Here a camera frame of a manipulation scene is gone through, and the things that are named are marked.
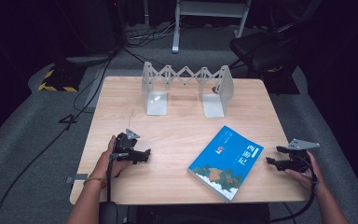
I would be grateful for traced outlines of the grey expandable metal bookend rack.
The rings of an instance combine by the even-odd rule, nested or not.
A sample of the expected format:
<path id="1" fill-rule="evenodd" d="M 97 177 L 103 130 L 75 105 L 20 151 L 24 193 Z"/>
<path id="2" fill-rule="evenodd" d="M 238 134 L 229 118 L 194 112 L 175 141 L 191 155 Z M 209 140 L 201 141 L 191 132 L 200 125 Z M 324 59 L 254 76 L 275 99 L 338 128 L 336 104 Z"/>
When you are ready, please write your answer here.
<path id="1" fill-rule="evenodd" d="M 223 65 L 213 73 L 207 67 L 192 71 L 185 66 L 175 71 L 171 65 L 165 65 L 161 70 L 157 70 L 152 63 L 145 62 L 142 73 L 142 93 L 147 115 L 167 114 L 168 91 L 174 84 L 182 86 L 198 84 L 198 99 L 202 102 L 206 118 L 223 118 L 227 104 L 234 94 L 234 81 L 227 65 Z"/>

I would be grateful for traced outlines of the white metal stand frame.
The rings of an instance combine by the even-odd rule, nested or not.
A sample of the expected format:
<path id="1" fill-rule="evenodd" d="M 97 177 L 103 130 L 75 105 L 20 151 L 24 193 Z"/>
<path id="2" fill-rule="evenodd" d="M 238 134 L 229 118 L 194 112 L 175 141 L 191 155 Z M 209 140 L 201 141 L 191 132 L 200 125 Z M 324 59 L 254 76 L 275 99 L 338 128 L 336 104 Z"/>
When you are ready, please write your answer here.
<path id="1" fill-rule="evenodd" d="M 172 53 L 179 52 L 180 20 L 182 16 L 202 16 L 240 19 L 239 28 L 234 31 L 236 37 L 241 37 L 253 0 L 244 0 L 243 3 L 176 0 L 175 23 L 172 40 Z"/>

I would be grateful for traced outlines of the person's right hand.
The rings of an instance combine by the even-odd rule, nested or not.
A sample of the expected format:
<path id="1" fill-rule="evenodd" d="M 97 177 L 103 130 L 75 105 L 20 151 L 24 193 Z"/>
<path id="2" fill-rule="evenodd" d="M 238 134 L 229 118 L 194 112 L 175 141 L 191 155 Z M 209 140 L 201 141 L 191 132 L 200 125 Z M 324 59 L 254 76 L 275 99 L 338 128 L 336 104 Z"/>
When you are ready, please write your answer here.
<path id="1" fill-rule="evenodd" d="M 297 180 L 308 191 L 316 192 L 317 188 L 324 184 L 324 178 L 313 154 L 308 151 L 308 155 L 310 157 L 312 170 L 308 169 L 307 171 L 300 173 L 294 170 L 286 169 L 284 172 L 293 179 Z"/>

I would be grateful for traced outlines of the person's left hand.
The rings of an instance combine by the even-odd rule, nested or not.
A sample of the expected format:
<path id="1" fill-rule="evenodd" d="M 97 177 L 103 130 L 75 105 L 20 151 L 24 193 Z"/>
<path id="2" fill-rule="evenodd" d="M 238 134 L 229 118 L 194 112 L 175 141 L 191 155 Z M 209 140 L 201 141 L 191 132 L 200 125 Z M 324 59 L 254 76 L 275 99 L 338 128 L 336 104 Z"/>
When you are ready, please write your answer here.
<path id="1" fill-rule="evenodd" d="M 97 177 L 106 179 L 106 171 L 108 169 L 109 157 L 113 152 L 116 137 L 113 135 L 108 143 L 107 150 L 104 151 L 98 159 L 95 168 L 90 174 L 90 177 Z M 118 175 L 122 170 L 131 165 L 131 161 L 114 161 L 112 166 L 112 177 Z"/>

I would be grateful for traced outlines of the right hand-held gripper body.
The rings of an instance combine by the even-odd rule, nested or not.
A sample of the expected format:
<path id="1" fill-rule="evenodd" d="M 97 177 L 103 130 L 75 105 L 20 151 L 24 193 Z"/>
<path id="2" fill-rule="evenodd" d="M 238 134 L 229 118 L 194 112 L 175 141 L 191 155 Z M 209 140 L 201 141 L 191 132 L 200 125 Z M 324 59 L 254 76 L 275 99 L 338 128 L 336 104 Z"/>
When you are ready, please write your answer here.
<path id="1" fill-rule="evenodd" d="M 288 169 L 304 173 L 311 167 L 308 149 L 319 147 L 319 143 L 313 143 L 305 140 L 293 139 L 286 148 L 286 154 L 289 155 Z"/>

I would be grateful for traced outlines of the grey stand base plate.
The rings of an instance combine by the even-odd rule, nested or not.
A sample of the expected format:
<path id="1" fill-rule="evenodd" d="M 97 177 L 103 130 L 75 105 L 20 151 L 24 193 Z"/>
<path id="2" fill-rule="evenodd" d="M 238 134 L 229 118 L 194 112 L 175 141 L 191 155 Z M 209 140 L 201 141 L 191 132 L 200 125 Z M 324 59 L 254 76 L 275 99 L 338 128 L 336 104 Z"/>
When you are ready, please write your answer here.
<path id="1" fill-rule="evenodd" d="M 109 55 L 90 55 L 90 56 L 74 56 L 68 57 L 67 61 L 75 64 L 99 64 L 107 62 L 110 59 Z"/>

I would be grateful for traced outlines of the black chair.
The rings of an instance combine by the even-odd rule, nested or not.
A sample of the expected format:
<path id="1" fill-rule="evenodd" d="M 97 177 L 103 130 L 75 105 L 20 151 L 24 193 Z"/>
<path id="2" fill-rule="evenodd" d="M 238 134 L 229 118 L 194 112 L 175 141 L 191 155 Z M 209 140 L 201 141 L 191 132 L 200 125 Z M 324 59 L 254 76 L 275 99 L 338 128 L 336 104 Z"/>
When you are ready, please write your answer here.
<path id="1" fill-rule="evenodd" d="M 229 68 L 247 67 L 247 77 L 260 77 L 268 71 L 282 70 L 295 56 L 300 37 L 313 19 L 294 21 L 271 32 L 255 32 L 232 39 L 229 47 L 238 59 Z"/>

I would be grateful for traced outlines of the blue book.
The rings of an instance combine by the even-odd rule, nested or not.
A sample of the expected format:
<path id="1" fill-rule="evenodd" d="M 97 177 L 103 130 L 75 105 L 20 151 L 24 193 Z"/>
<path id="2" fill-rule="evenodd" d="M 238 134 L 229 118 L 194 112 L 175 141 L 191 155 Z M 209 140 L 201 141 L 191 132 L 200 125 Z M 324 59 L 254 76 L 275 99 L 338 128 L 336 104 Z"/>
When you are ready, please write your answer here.
<path id="1" fill-rule="evenodd" d="M 230 203 L 264 148 L 223 126 L 187 171 L 225 203 Z"/>

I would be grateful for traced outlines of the yellow and black striped base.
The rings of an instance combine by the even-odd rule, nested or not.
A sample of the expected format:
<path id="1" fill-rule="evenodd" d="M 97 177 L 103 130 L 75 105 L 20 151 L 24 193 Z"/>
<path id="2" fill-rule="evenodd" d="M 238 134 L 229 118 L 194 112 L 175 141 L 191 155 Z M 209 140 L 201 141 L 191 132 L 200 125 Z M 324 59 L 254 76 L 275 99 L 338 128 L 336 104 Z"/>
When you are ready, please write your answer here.
<path id="1" fill-rule="evenodd" d="M 80 83 L 87 68 L 76 65 L 59 67 L 53 65 L 38 87 L 40 91 L 79 91 Z"/>

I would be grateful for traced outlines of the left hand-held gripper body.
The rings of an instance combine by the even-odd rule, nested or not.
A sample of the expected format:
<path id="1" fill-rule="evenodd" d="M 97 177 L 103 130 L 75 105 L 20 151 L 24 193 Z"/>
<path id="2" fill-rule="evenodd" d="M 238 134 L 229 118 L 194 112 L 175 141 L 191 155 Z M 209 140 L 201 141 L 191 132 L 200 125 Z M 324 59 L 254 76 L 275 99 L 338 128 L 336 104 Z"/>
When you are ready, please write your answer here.
<path id="1" fill-rule="evenodd" d="M 139 156 L 134 150 L 138 138 L 139 135 L 130 129 L 116 137 L 113 153 L 118 161 L 139 161 Z"/>

